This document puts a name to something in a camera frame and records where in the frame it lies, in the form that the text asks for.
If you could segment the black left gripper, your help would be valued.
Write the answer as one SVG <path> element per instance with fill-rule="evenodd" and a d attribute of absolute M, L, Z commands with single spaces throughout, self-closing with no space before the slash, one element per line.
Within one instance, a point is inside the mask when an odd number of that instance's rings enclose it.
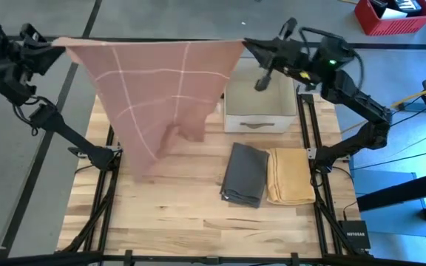
<path fill-rule="evenodd" d="M 16 58 L 31 72 L 45 75 L 49 68 L 65 53 L 64 47 L 53 47 L 51 41 L 45 37 L 30 23 L 21 26 L 20 41 L 14 41 Z"/>

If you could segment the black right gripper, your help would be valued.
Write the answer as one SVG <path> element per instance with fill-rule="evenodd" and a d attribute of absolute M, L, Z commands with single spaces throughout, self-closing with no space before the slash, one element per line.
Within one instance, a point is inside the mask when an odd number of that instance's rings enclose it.
<path fill-rule="evenodd" d="M 268 88 L 274 70 L 305 84 L 307 90 L 316 89 L 320 83 L 318 74 L 308 70 L 311 63 L 309 51 L 302 51 L 305 42 L 291 39 L 296 25 L 297 20 L 290 18 L 284 23 L 278 36 L 271 40 L 244 38 L 243 46 L 257 59 L 260 68 L 265 70 L 254 85 L 258 92 Z"/>

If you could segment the beige fabric storage box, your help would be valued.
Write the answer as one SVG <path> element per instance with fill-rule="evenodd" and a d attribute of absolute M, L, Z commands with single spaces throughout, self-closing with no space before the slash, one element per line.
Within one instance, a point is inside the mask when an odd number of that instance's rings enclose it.
<path fill-rule="evenodd" d="M 241 58 L 224 92 L 223 114 L 226 133 L 287 132 L 297 121 L 297 99 L 292 79 L 272 72 L 266 90 L 254 85 L 263 70 L 253 58 Z"/>

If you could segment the pink towel with white label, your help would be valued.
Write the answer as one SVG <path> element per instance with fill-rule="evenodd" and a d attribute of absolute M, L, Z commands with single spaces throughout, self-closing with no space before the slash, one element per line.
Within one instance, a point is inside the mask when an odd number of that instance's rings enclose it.
<path fill-rule="evenodd" d="M 182 137 L 205 138 L 243 53 L 241 40 L 113 42 L 60 37 L 85 67 L 133 175 L 145 174 Z"/>

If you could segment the dark grey towel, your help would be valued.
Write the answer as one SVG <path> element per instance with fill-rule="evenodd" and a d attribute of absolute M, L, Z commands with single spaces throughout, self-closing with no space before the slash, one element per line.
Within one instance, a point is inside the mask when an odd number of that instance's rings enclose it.
<path fill-rule="evenodd" d="M 233 143 L 220 189 L 221 199 L 259 208 L 266 186 L 268 157 L 266 151 Z"/>

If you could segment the yellow towel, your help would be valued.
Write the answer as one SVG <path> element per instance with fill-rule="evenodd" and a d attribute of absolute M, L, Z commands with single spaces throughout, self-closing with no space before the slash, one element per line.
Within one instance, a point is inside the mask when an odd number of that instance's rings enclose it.
<path fill-rule="evenodd" d="M 268 150 L 267 200 L 275 205 L 307 205 L 316 200 L 305 149 Z"/>

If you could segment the red plastic crate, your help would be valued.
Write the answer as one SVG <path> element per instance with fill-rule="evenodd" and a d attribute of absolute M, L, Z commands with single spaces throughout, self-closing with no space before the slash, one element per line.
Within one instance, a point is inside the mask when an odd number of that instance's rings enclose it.
<path fill-rule="evenodd" d="M 426 25 L 426 0 L 416 0 L 422 7 L 419 16 L 381 19 L 374 11 L 370 0 L 359 0 L 354 15 L 366 35 L 383 36 L 417 33 Z"/>

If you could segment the white box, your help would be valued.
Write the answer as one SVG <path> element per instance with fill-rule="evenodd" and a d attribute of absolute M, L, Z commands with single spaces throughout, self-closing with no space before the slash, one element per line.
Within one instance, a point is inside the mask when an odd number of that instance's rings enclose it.
<path fill-rule="evenodd" d="M 381 20 L 392 20 L 392 19 L 401 19 L 401 18 L 406 18 L 408 16 L 407 13 L 405 12 L 401 12 L 398 10 L 393 10 L 390 8 L 386 8 L 383 12 L 382 15 L 380 16 Z"/>

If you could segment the black diagonal beam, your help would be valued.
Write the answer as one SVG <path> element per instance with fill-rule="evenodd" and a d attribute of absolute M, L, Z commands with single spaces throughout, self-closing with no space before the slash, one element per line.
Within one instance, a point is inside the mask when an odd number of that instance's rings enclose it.
<path fill-rule="evenodd" d="M 425 197 L 426 176 L 358 197 L 357 203 L 361 211 L 369 211 Z"/>

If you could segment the black Netgear network switch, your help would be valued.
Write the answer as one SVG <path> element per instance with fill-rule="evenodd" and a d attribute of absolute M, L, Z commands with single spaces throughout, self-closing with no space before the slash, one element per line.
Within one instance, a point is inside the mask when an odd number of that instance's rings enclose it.
<path fill-rule="evenodd" d="M 368 229 L 365 221 L 343 220 L 339 221 L 347 239 L 356 249 L 369 250 L 371 248 Z"/>

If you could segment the black metal rig frame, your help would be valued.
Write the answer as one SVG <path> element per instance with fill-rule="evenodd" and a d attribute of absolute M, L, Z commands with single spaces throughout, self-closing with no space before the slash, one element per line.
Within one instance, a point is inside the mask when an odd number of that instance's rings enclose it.
<path fill-rule="evenodd" d="M 232 134 L 223 113 L 206 120 L 202 142 L 180 140 L 143 177 L 133 177 L 124 154 L 103 174 L 81 162 L 75 176 L 58 250 L 0 259 L 0 266 L 81 266 L 103 262 L 186 262 L 283 265 L 362 264 L 368 255 L 345 238 L 335 216 L 354 188 L 344 172 L 329 174 L 322 198 L 308 205 L 259 208 L 224 201 L 220 187 L 233 143 L 256 149 L 298 149 L 315 144 L 318 128 L 337 140 L 334 108 L 316 99 L 301 108 L 303 122 L 284 134 Z"/>

